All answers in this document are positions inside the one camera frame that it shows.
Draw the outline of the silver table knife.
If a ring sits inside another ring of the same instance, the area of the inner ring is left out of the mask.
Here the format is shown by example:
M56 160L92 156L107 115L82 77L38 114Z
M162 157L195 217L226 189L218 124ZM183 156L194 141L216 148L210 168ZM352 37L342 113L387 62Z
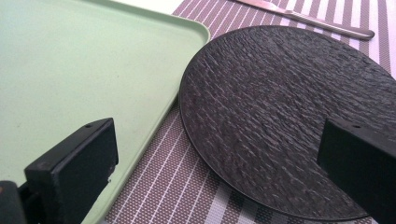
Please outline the silver table knife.
M335 32L339 35L347 35L360 40L371 40L375 37L375 32L369 29L363 29L358 27L345 26L342 24L336 24L313 18L293 10L285 9L276 6L273 3L264 0L236 0L237 2L256 7L259 9L267 10L278 15L282 15L292 20L302 21L306 24L314 25L324 30Z

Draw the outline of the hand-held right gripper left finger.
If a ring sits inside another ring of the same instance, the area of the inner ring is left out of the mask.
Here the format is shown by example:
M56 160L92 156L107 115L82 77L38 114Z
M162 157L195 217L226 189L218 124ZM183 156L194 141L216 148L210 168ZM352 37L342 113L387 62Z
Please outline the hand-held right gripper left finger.
M119 163L112 118L88 123L29 164L29 190L39 196L45 224L80 224Z

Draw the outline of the striped woven placemat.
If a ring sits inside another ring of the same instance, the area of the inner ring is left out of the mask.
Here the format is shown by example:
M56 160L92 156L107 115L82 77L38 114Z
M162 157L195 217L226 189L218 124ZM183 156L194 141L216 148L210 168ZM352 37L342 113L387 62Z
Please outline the striped woven placemat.
M278 7L343 25L371 29L375 37L343 42L396 78L396 0L267 0ZM204 24L212 36L258 24L296 21L233 0L123 0ZM189 144L176 106L134 168L104 224L323 224L287 217L240 195L221 181Z

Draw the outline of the light green plastic tray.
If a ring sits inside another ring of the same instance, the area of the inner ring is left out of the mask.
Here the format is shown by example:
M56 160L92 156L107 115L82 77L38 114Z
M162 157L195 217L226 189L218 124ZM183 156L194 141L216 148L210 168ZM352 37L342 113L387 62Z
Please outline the light green plastic tray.
M109 0L0 0L0 180L81 126L114 120L119 164L83 224L101 224L210 37L196 21Z

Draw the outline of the black textured round plate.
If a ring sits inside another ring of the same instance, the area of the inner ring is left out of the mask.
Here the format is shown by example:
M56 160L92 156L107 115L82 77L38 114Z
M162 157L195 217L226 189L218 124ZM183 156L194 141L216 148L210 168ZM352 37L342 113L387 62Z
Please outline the black textured round plate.
M328 118L396 140L396 79L326 35L255 26L207 43L179 89L181 119L209 167L279 213L343 221L364 211L317 164Z

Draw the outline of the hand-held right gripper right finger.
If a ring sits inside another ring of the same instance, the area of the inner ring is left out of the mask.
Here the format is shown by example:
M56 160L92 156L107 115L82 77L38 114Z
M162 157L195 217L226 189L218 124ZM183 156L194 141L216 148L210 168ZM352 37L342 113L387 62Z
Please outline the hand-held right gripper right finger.
M378 224L396 224L396 142L359 124L327 119L317 163Z

